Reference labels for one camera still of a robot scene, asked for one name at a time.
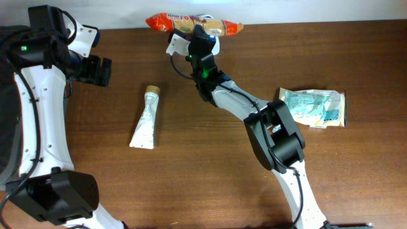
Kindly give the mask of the orange spaghetti package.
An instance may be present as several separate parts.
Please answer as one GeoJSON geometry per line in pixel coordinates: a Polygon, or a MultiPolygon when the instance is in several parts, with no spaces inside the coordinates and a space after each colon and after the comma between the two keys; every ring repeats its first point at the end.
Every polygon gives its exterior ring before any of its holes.
{"type": "Polygon", "coordinates": [[[158,13],[147,18],[146,23],[156,31],[171,33],[177,29],[186,34],[191,34],[195,26],[200,25],[210,36],[233,36],[244,28],[242,23],[218,20],[205,15],[193,16],[171,13],[158,13]]]}

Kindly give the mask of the teal tissue pack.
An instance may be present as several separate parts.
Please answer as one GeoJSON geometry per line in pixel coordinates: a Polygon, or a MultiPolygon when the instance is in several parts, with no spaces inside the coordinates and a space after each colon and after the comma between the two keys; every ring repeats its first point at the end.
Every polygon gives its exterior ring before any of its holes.
{"type": "Polygon", "coordinates": [[[280,129],[281,129],[281,126],[280,126],[280,125],[276,125],[276,126],[274,126],[274,128],[272,129],[272,132],[275,133],[275,132],[279,131],[280,129]]]}

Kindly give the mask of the cream snack bag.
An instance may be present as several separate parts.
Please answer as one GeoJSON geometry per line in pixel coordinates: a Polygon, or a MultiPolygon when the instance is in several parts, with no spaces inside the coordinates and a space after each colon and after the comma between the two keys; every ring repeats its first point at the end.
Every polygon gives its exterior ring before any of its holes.
{"type": "Polygon", "coordinates": [[[347,124],[345,92],[280,88],[279,99],[286,103],[294,121],[302,125],[327,128],[345,127],[347,124]]]}

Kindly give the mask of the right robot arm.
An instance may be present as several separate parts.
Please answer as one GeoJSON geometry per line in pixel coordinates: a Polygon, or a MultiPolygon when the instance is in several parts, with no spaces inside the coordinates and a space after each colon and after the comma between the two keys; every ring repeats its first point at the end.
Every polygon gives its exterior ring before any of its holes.
{"type": "Polygon", "coordinates": [[[256,158],[275,175],[284,192],[293,217],[291,228],[333,228],[308,182],[305,140],[286,103],[264,101],[240,89],[217,68],[215,44],[201,25],[194,27],[186,60],[201,98],[243,121],[256,158]]]}

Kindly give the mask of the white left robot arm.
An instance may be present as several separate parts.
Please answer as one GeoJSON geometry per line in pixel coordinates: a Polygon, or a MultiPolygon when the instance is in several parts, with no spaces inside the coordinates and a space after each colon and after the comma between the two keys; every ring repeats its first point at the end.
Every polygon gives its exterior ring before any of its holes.
{"type": "Polygon", "coordinates": [[[90,54],[98,40],[97,28],[75,21],[59,28],[32,24],[6,49],[22,107],[19,179],[6,183],[6,199],[39,222],[125,228],[100,204],[95,178],[75,171],[67,147],[66,85],[108,84],[111,61],[90,54]]]}

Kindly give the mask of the teal wipes packet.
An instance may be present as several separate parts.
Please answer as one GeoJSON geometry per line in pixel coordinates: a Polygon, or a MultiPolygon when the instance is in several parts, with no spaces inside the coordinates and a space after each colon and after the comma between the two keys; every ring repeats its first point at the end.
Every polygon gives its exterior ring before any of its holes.
{"type": "Polygon", "coordinates": [[[296,121],[320,120],[326,113],[327,95],[286,92],[286,104],[296,121]]]}

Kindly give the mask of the white tube with beige cap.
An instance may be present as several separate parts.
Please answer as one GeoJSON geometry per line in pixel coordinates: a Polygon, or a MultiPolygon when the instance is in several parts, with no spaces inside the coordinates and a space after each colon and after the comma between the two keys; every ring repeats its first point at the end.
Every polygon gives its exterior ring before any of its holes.
{"type": "Polygon", "coordinates": [[[159,96],[159,87],[154,85],[149,85],[146,87],[146,92],[144,94],[144,110],[130,141],[129,146],[131,148],[154,148],[155,120],[159,96]]]}

